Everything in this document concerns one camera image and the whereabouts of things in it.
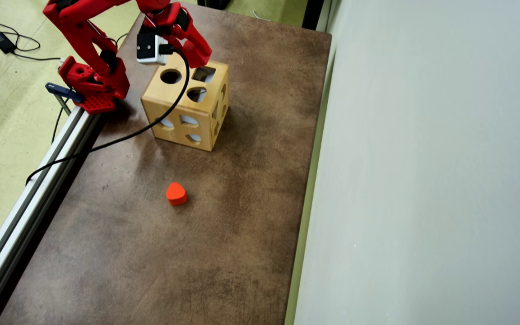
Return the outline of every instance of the oval hole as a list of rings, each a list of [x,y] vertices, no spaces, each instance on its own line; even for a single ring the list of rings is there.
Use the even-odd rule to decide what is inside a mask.
[[[163,125],[163,129],[171,131],[174,129],[174,123],[171,120],[163,119],[159,123]]]
[[[186,138],[188,138],[188,140],[193,144],[200,144],[200,140],[202,140],[202,138],[197,134],[186,134]]]

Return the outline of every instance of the brown table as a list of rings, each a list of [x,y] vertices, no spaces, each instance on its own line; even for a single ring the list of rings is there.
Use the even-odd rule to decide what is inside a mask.
[[[186,7],[230,65],[214,150],[145,132],[90,154],[0,323],[283,323],[331,37]],[[155,68],[135,61],[135,37],[120,56],[128,109],[96,144],[147,123],[139,97]],[[187,204],[167,203],[173,181]]]

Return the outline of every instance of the orange heart block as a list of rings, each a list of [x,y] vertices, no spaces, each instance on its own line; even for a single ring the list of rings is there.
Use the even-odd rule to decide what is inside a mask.
[[[166,198],[171,205],[182,205],[188,201],[186,190],[178,183],[171,183],[167,187]]]

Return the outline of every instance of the wooden cube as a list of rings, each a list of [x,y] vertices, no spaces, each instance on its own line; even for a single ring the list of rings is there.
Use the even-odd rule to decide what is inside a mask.
[[[190,78],[186,93],[176,108],[152,128],[156,138],[212,151],[229,105],[228,65],[210,61],[206,66],[190,69],[179,54],[167,58],[157,68],[142,105],[150,122],[161,117],[180,94],[185,78]]]

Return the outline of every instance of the cable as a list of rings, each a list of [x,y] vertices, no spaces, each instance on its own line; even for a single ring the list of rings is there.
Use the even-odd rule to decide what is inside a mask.
[[[30,58],[31,60],[35,60],[35,61],[49,61],[49,60],[61,60],[61,58],[32,58],[32,57],[26,57],[26,56],[23,56],[21,54],[17,54],[15,53],[14,51],[11,51],[11,53],[17,57],[21,57],[21,58]]]
[[[119,43],[120,39],[121,39],[122,37],[124,37],[125,35],[128,35],[128,33],[125,33],[124,35],[121,35],[121,37],[119,37],[119,38],[117,39],[117,41],[116,41],[116,48],[118,47],[117,44]]]
[[[64,100],[64,103],[68,103],[68,100],[70,100],[69,98],[66,98]],[[51,137],[51,144],[53,144],[54,140],[56,139],[56,131],[57,131],[57,126],[58,124],[60,123],[60,117],[61,117],[61,113],[62,111],[64,111],[64,108],[63,107],[60,107],[60,113],[57,115],[57,120],[56,120],[56,127],[53,128],[53,136]]]
[[[9,28],[11,29],[12,31],[14,31],[15,33],[10,33],[10,32],[2,32],[4,34],[9,34],[9,35],[16,35],[17,36],[17,39],[15,40],[15,47],[17,48],[18,51],[22,51],[22,52],[29,52],[29,51],[34,51],[34,50],[37,50],[39,48],[42,47],[42,45],[37,41],[37,39],[34,39],[32,37],[29,37],[29,36],[25,36],[25,35],[21,35],[20,33],[18,33],[15,28],[13,27],[9,27],[7,25],[3,25],[3,24],[0,24],[0,26],[2,27],[6,27],[6,28]],[[26,39],[31,39],[31,41],[34,41],[35,43],[37,43],[37,46],[34,47],[33,49],[20,49],[19,46],[17,45],[19,43],[19,38],[20,37],[23,37],[23,38],[26,38]],[[15,56],[18,56],[18,57],[22,57],[22,58],[29,58],[31,60],[36,60],[36,61],[48,61],[48,60],[61,60],[61,58],[33,58],[33,57],[26,57],[26,56],[23,56],[23,55],[20,55],[20,54],[17,54],[15,53],[14,51],[11,51],[12,54],[14,54]]]
[[[180,102],[180,99],[182,98],[182,96],[186,92],[186,88],[188,88],[188,82],[190,80],[190,78],[188,78],[188,75],[190,74],[190,66],[188,64],[188,59],[186,58],[184,53],[182,53],[180,50],[176,49],[175,47],[172,47],[172,52],[176,52],[176,53],[180,54],[180,56],[184,60],[184,64],[186,65],[186,82],[184,83],[184,86],[182,87],[182,91],[180,91],[180,95],[178,95],[178,98],[176,98],[176,101],[171,105],[171,107],[163,115],[161,115],[161,117],[158,117],[152,123],[146,125],[145,127],[141,128],[140,130],[138,130],[138,131],[136,131],[136,132],[134,132],[132,134],[128,134],[128,135],[123,136],[123,137],[121,137],[119,139],[107,142],[107,144],[102,144],[100,146],[97,146],[95,148],[87,150],[86,152],[80,152],[80,153],[77,153],[77,154],[72,154],[71,156],[64,157],[62,159],[58,159],[58,160],[52,161],[49,164],[43,165],[43,167],[40,167],[40,168],[36,169],[33,173],[31,173],[29,175],[29,177],[27,177],[27,180],[25,181],[25,185],[27,185],[27,183],[29,183],[29,181],[31,180],[31,177],[33,177],[33,175],[37,174],[38,172],[41,172],[41,171],[45,170],[46,168],[51,167],[52,165],[55,165],[55,164],[58,164],[58,163],[63,163],[64,161],[68,161],[68,160],[71,160],[73,158],[78,158],[78,157],[84,156],[86,154],[98,151],[100,149],[107,148],[109,146],[112,146],[113,144],[117,144],[119,142],[122,142],[122,141],[128,140],[130,138],[133,138],[134,136],[137,136],[137,135],[142,134],[143,132],[149,130],[153,126],[155,126],[158,123],[160,123],[163,119],[165,119],[173,111],[173,109],[176,108],[176,105],[178,105],[178,103]]]
[[[254,14],[254,17],[256,17],[258,19],[266,20],[266,21],[272,21],[272,20],[269,20],[269,19],[266,19],[266,18],[258,17],[258,15],[256,14],[256,11],[254,11],[254,10],[252,10],[252,13]]]

